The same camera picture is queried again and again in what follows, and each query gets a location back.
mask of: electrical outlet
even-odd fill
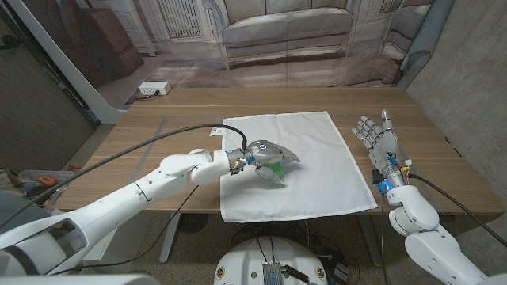
[[[171,90],[171,85],[168,82],[143,82],[139,87],[142,95],[153,95],[157,90],[160,95],[167,95]]]

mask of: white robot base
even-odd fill
[[[327,284],[324,267],[320,260],[307,248],[295,241],[283,237],[271,237],[273,240],[274,262],[269,237],[251,238],[236,245],[226,253],[216,267],[214,285],[265,284],[263,264],[265,258],[269,264],[279,263],[308,276],[311,285]],[[284,275],[283,285],[302,284],[297,278]]]

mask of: wooden table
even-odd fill
[[[368,152],[350,130],[362,115],[379,122],[383,108],[391,114],[402,154],[412,159],[413,172],[441,187],[477,215],[499,215],[504,211],[501,201],[402,89],[172,89],[168,96],[135,102],[85,167],[156,134],[196,124],[222,123],[224,117],[327,111],[370,183],[372,164]],[[222,138],[209,134],[209,129],[182,133],[118,158],[74,181],[59,198],[57,207],[73,210],[98,200],[148,174],[168,155],[187,154],[196,148],[220,149]],[[441,214],[463,213],[430,187],[416,181],[413,184]],[[190,188],[153,203],[147,210],[175,211],[189,191]],[[376,188],[372,192],[380,205],[381,195]],[[181,211],[220,213],[219,182],[201,186]],[[380,207],[368,213],[378,214]]]

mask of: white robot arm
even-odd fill
[[[299,161],[290,150],[268,141],[252,142],[245,150],[215,150],[214,159],[207,150],[171,155],[145,177],[88,206],[0,235],[0,276],[49,276],[73,268],[111,230],[150,203],[184,191],[190,181],[207,184],[248,164],[260,176],[280,182],[281,175],[269,166],[283,160]]]
[[[389,213],[389,221],[406,237],[405,248],[410,258],[445,284],[494,282],[496,278],[487,280],[486,274],[461,253],[456,239],[439,224],[435,208],[417,188],[405,185],[396,162],[398,138],[387,110],[383,110],[381,116],[382,127],[362,116],[353,133],[366,146],[373,165],[386,181],[387,200],[397,207]]]

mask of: white towel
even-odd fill
[[[267,139],[287,147],[301,162],[284,164],[285,184],[259,177],[246,165],[220,178],[220,210],[226,222],[267,222],[344,215],[377,207],[356,160],[327,112],[224,119],[249,142]],[[224,150],[241,146],[226,130]]]

